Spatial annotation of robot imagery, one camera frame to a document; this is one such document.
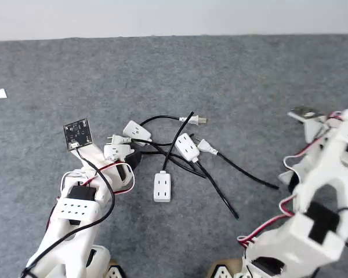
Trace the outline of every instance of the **white wall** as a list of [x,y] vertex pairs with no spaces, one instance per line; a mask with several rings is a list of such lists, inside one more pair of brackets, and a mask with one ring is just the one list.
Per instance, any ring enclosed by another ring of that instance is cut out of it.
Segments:
[[0,0],[0,40],[348,33],[348,0]]

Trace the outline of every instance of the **electrical plug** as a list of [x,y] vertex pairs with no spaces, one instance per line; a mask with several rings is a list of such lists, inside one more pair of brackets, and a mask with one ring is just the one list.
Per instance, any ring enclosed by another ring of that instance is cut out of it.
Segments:
[[132,142],[130,137],[123,137],[116,134],[112,135],[112,137],[107,137],[107,139],[111,140],[111,145],[127,144]]
[[[180,122],[185,122],[187,119],[187,117],[179,117],[179,121]],[[206,118],[203,118],[203,117],[200,117],[198,115],[196,116],[192,116],[190,118],[190,120],[188,121],[188,123],[190,123],[191,125],[199,125],[199,124],[202,124],[202,123],[206,123]]]
[[209,142],[207,142],[207,140],[202,139],[198,144],[197,144],[197,148],[201,151],[201,152],[209,152],[212,155],[217,155],[218,151],[213,148]]
[[134,150],[131,149],[130,145],[124,144],[105,145],[103,149],[105,160],[109,160],[110,162],[125,159],[125,157],[131,153],[134,153]]

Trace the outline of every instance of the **circuit board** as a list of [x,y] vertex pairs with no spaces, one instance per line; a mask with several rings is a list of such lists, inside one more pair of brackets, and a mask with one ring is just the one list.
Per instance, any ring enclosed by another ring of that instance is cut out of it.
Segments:
[[63,126],[68,151],[93,144],[87,119],[78,120]]

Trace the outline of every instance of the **white paper scrap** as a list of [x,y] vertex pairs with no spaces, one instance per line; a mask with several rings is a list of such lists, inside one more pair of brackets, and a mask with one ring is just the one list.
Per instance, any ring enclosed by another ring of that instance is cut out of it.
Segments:
[[0,98],[7,98],[5,90],[4,89],[0,89]]

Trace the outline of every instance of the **white plug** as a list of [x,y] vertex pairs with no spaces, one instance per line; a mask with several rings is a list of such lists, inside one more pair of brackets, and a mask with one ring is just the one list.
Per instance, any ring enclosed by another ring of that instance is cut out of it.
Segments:
[[217,155],[218,154],[218,151],[213,148],[209,142],[207,142],[207,140],[205,139],[202,139],[200,141],[200,143],[197,144],[197,148],[201,151],[201,152],[209,152],[211,153],[212,155]]
[[[151,133],[146,130],[143,126],[140,126],[133,120],[131,120],[124,128],[123,135],[128,136],[134,139],[141,139],[146,141],[152,141],[151,140]],[[140,146],[144,146],[146,143],[143,142],[135,142]]]
[[130,137],[123,137],[116,134],[112,135],[112,137],[107,137],[107,139],[111,140],[111,145],[127,144],[132,142]]
[[153,200],[155,202],[170,202],[171,199],[171,179],[166,171],[160,171],[155,175]]
[[175,148],[187,161],[192,161],[193,163],[198,161],[197,157],[200,155],[200,151],[187,133],[183,133],[177,138]]
[[[187,117],[180,117],[179,121],[180,122],[185,122],[186,119],[187,119]],[[190,118],[190,120],[188,121],[188,123],[190,123],[191,125],[197,125],[198,126],[199,123],[206,123],[206,118],[200,117],[198,115],[192,116]]]
[[105,160],[110,162],[115,162],[116,160],[124,159],[127,155],[134,153],[134,150],[131,149],[130,145],[123,144],[111,144],[105,145],[103,149],[103,155]]

